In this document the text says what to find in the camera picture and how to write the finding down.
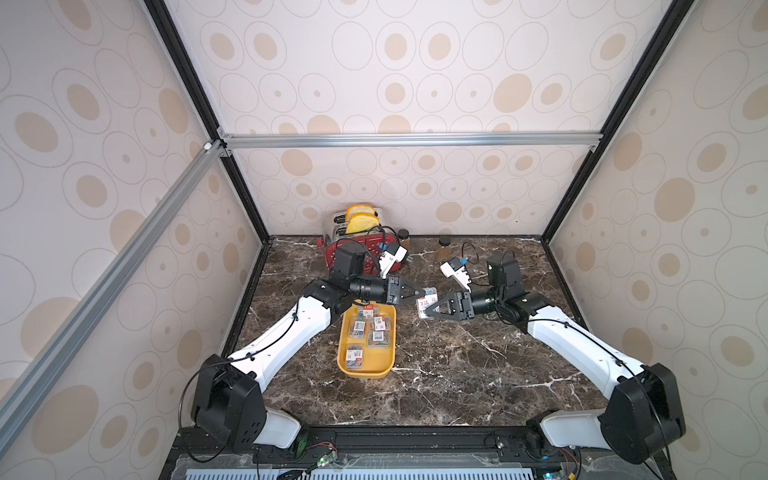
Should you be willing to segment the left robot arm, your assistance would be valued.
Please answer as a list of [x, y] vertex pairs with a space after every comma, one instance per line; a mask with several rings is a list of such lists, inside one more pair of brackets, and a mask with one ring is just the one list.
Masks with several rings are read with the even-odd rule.
[[253, 445], [293, 449], [301, 422], [263, 401], [279, 370], [354, 303], [396, 306], [425, 296], [422, 287], [386, 268], [379, 275], [366, 274], [367, 253], [357, 242], [341, 245], [329, 271], [310, 281], [295, 305], [258, 339], [228, 358], [208, 357], [190, 381], [194, 424], [235, 453]]

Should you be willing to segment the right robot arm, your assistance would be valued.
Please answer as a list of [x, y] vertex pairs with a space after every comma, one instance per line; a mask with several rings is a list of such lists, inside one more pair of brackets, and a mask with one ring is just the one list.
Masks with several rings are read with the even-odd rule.
[[676, 377], [660, 363], [647, 365], [611, 347], [570, 319], [544, 295], [524, 287], [514, 255], [487, 261], [488, 283], [473, 289], [463, 259], [444, 262], [444, 276], [460, 291], [426, 307], [427, 316], [462, 321], [496, 314], [499, 320], [542, 342], [581, 372], [607, 399], [604, 409], [544, 412], [527, 423], [535, 457], [557, 447], [611, 450], [639, 465], [687, 431]]

